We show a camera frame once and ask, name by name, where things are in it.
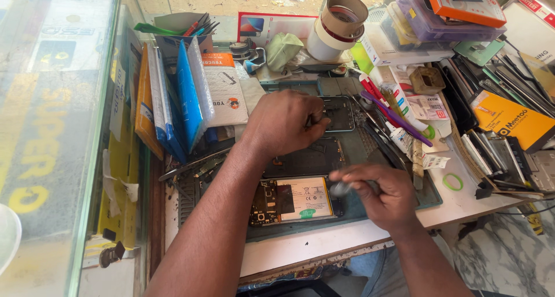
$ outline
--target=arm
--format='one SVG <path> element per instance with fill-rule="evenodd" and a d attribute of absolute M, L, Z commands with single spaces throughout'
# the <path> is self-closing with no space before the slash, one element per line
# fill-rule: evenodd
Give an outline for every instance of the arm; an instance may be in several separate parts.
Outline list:
<path fill-rule="evenodd" d="M 415 189 L 406 172 L 361 164 L 330 173 L 330 180 L 351 183 L 368 218 L 390 233 L 412 297 L 473 296 L 416 217 Z M 375 180 L 382 192 L 364 180 Z"/>
<path fill-rule="evenodd" d="M 325 132 L 323 101 L 291 90 L 263 96 L 218 175 L 171 243 L 144 296 L 234 296 L 254 192 L 266 164 Z M 305 127 L 308 118 L 313 125 Z"/>

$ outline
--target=purple plastic box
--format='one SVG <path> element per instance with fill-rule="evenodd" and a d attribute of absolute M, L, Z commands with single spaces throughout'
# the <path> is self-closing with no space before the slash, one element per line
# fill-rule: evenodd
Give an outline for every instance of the purple plastic box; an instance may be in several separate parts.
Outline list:
<path fill-rule="evenodd" d="M 397 0 L 397 4 L 420 41 L 492 41 L 507 31 L 481 24 L 447 25 L 424 0 Z"/>

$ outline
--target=brown container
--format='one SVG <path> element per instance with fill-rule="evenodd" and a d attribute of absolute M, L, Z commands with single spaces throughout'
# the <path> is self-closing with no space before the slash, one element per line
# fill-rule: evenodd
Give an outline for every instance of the brown container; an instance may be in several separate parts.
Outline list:
<path fill-rule="evenodd" d="M 364 34 L 364 29 L 360 28 L 368 17 L 368 9 L 360 0 L 328 0 L 320 17 L 326 29 L 340 37 L 353 39 Z"/>
<path fill-rule="evenodd" d="M 440 71 L 434 67 L 418 66 L 409 78 L 418 94 L 436 94 L 445 88 Z"/>

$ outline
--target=white table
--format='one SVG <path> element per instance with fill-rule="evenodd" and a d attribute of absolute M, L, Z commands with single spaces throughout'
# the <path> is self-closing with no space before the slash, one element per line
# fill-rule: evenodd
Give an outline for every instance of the white table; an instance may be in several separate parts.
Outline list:
<path fill-rule="evenodd" d="M 435 156 L 450 157 L 445 169 L 430 169 L 443 204 L 421 209 L 417 216 L 427 228 L 439 227 L 451 222 L 462 222 L 510 208 L 522 203 L 522 199 L 493 194 L 489 198 L 476 200 L 476 185 L 466 172 L 463 163 L 453 151 L 434 153 Z M 464 183 L 461 191 L 453 191 L 442 184 L 447 173 L 458 175 Z M 177 234 L 178 219 L 175 199 L 166 207 L 166 249 Z M 316 229 L 303 233 L 275 237 L 260 242 L 247 243 L 241 267 L 240 283 L 252 283 L 275 276 L 288 274 L 303 268 L 325 265 L 392 246 L 389 233 L 366 219 L 359 222 Z"/>

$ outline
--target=green rubber band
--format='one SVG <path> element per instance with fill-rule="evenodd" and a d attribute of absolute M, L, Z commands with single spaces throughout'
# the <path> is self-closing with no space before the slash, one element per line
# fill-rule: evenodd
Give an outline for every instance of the green rubber band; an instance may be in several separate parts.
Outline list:
<path fill-rule="evenodd" d="M 428 128 L 426 128 L 424 131 L 421 131 L 420 134 L 422 134 L 428 140 L 433 140 L 436 137 L 436 131 L 434 130 L 434 127 L 428 125 Z"/>
<path fill-rule="evenodd" d="M 460 188 L 454 188 L 452 185 L 450 185 L 449 182 L 447 182 L 447 176 L 448 175 L 452 175 L 456 180 L 458 180 L 458 182 L 461 184 L 461 187 Z M 445 177 L 443 177 L 443 185 L 445 185 L 447 188 L 449 188 L 453 191 L 460 191 L 460 190 L 462 190 L 462 187 L 463 187 L 461 178 L 459 178 L 458 175 L 451 174 L 451 173 L 446 174 Z"/>

